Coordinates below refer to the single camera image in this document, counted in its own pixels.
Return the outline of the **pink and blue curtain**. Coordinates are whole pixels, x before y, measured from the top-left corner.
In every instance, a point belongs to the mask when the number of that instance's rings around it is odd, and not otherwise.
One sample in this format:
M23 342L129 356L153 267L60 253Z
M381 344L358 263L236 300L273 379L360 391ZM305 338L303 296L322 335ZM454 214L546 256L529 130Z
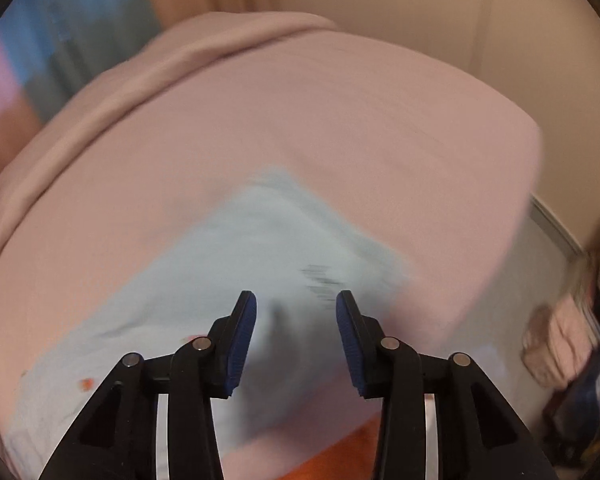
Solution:
M276 0L14 0L0 17L0 173L82 88L160 32Z

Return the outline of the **pink quilt blanket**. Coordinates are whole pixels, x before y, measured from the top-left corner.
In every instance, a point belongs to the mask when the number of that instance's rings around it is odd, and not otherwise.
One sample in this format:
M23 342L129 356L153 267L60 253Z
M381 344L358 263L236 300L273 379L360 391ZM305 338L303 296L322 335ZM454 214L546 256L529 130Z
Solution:
M135 107L220 58L300 32L337 25L306 12L210 12L163 32L129 60L100 74L0 173L0 255L54 180Z

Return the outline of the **orange floor rug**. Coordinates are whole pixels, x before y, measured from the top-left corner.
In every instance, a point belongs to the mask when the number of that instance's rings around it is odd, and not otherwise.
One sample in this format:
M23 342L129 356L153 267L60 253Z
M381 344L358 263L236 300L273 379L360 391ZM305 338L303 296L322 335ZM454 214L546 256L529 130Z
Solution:
M365 480L373 474L380 416L314 456L283 480Z

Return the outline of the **clutter pile by wall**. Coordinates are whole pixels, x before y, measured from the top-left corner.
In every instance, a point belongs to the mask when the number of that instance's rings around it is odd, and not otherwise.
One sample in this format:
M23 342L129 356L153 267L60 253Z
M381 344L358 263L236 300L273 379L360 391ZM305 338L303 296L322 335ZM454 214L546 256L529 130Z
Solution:
M554 391L543 411L550 460L591 468L600 458L600 232L570 262L558 300L532 313L521 361Z

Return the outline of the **pink bed mattress sheet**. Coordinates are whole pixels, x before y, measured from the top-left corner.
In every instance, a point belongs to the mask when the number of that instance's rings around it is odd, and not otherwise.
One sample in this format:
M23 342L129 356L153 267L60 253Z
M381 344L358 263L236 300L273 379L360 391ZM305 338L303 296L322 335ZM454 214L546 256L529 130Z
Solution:
M362 425L338 292L432 349L527 212L536 123L474 77L334 30L220 58L66 168L0 255L0 426L34 479L125 353L175 351L258 300L214 404L225 473L276 479Z

